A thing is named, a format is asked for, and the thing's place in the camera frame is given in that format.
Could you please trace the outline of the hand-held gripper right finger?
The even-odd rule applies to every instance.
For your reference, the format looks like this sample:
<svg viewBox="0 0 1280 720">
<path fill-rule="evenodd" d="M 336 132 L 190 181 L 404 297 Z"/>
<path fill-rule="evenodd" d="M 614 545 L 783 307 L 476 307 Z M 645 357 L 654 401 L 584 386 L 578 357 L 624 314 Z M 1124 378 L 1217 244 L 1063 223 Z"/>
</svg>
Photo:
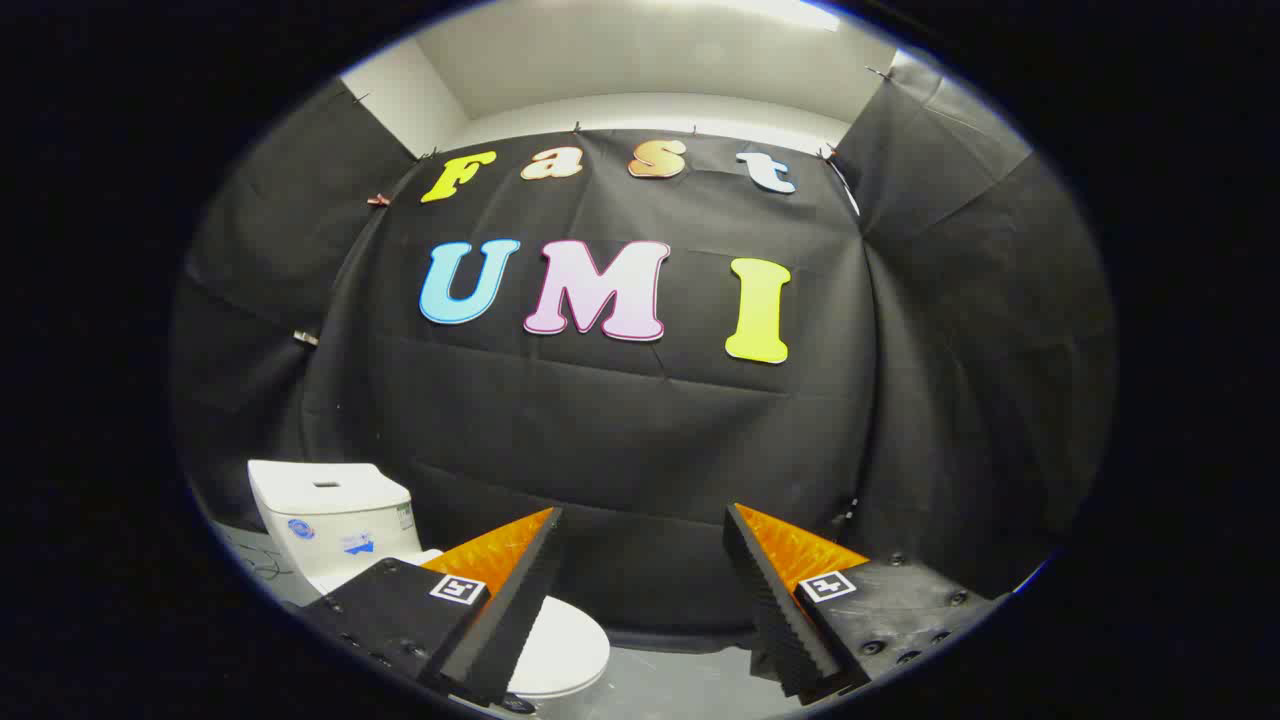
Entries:
<svg viewBox="0 0 1280 720">
<path fill-rule="evenodd" d="M 724 551 L 756 629 L 751 673 L 800 701 L 886 683 L 1005 602 L 901 555 L 870 559 L 744 503 L 724 510 Z"/>
</svg>

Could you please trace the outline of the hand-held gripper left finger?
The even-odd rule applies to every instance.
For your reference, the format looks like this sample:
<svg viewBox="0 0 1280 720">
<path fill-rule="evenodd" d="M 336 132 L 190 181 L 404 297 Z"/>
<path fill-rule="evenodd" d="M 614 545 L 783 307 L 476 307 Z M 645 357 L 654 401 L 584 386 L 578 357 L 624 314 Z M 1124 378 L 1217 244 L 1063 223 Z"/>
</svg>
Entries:
<svg viewBox="0 0 1280 720">
<path fill-rule="evenodd" d="M 559 570 L 563 514 L 543 509 L 426 562 L 379 560 L 300 620 L 375 673 L 494 705 Z"/>
</svg>

